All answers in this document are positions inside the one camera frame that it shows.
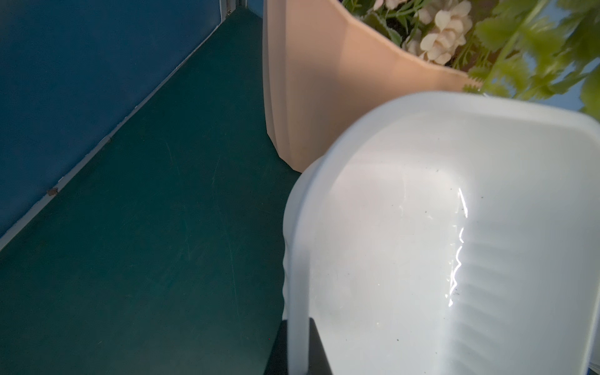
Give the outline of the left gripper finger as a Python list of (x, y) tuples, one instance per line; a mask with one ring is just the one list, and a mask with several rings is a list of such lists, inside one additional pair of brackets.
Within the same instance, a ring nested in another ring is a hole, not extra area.
[[(288, 322), (282, 320), (273, 340), (264, 375), (288, 375)], [(309, 318), (309, 370), (310, 375), (332, 375), (314, 318)]]

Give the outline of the white plastic storage box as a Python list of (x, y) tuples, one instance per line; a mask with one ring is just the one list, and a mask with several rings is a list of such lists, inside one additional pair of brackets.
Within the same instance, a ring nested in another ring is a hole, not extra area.
[(397, 98), (284, 211), (287, 372), (585, 374), (599, 322), (599, 124), (505, 98)]

